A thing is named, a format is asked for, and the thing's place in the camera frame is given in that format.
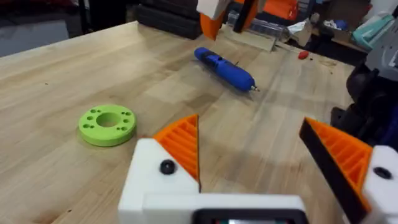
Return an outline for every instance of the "orange ribbed pad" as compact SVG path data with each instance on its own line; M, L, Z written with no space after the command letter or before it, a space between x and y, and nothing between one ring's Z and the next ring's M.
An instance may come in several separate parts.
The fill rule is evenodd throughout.
M318 134L322 144L328 150L356 195L370 211L371 207L362 195L362 187L368 171L372 147L327 124L311 118L305 118L305 120Z
M198 115L180 119L155 134L154 139L197 181Z

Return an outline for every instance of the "orange gripper pad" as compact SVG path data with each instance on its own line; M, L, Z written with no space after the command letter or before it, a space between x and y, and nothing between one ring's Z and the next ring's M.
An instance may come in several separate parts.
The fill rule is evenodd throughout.
M216 40L218 30L223 24L225 11L216 20L211 20L210 17L200 14L200 26L203 34L211 40Z
M333 158L367 211L371 207L362 195L362 187L368 171L372 147L361 140L327 124L305 118L318 135L319 140Z
M168 125L154 139L199 182L197 114Z

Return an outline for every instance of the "wooden table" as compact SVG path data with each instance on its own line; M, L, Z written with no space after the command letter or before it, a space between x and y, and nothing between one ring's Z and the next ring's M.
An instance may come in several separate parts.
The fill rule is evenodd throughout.
M238 62L261 92L220 82L194 59L197 47ZM350 103L353 68L297 52L130 23L0 58L0 223L117 223L137 137L98 148L76 130L86 110L107 103L135 112L136 136L198 113L204 192L298 194L311 223L339 223L298 131L304 116L329 122L333 106Z

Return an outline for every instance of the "blue screwdriver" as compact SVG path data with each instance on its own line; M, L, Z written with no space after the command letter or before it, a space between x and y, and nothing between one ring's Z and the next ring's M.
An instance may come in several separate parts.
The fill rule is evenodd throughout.
M232 64L230 61L223 59L218 54L204 47L197 48L194 54L195 57L204 63L210 70L235 88L241 91L259 91L254 83L253 77L247 71Z

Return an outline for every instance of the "green ring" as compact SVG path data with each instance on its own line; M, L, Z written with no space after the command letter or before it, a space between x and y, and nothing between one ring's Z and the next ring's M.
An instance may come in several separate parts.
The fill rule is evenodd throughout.
M82 138L95 146L117 146L134 135L136 116L119 105L100 105L88 110L79 120Z

